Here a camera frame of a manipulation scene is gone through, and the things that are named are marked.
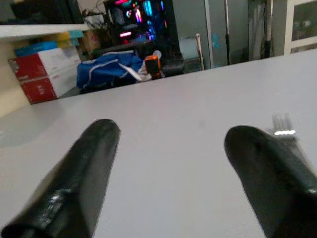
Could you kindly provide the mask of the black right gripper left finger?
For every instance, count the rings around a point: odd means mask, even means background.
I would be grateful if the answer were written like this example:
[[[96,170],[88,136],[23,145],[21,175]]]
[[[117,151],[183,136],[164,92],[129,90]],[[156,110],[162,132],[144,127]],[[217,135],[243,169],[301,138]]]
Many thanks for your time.
[[[91,238],[120,140],[110,119],[89,125],[47,173],[3,238]]]

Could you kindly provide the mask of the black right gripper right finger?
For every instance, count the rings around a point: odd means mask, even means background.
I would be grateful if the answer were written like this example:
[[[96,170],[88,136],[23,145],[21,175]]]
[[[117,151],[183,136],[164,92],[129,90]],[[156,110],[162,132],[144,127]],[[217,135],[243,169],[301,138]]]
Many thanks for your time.
[[[224,148],[268,238],[317,236],[317,177],[282,141],[235,126]]]

